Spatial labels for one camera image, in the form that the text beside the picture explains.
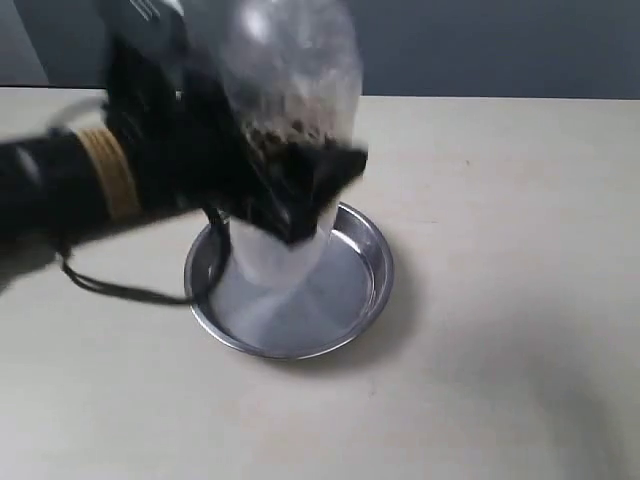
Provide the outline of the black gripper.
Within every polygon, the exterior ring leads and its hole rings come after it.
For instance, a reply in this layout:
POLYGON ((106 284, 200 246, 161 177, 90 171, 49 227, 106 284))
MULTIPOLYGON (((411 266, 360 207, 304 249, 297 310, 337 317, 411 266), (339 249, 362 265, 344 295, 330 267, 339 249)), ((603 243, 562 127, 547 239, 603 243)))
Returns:
POLYGON ((217 207, 287 245, 366 168, 359 146, 287 143, 253 156, 215 70, 198 52, 154 57, 108 36, 107 127, 124 148, 144 211, 217 207))

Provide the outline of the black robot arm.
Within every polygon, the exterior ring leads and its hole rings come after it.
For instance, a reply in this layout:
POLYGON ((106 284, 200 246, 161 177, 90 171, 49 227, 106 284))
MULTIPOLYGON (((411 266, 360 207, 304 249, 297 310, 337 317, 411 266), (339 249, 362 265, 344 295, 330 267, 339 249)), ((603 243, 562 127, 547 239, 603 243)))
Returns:
POLYGON ((215 74, 160 62, 119 36, 106 69, 105 123, 51 128, 1 145, 1 241, 44 246, 83 289, 175 305, 178 298, 74 271, 80 242, 201 210, 213 231, 230 216, 286 245, 310 239, 320 216, 360 177, 364 148, 264 134, 252 144, 215 74))

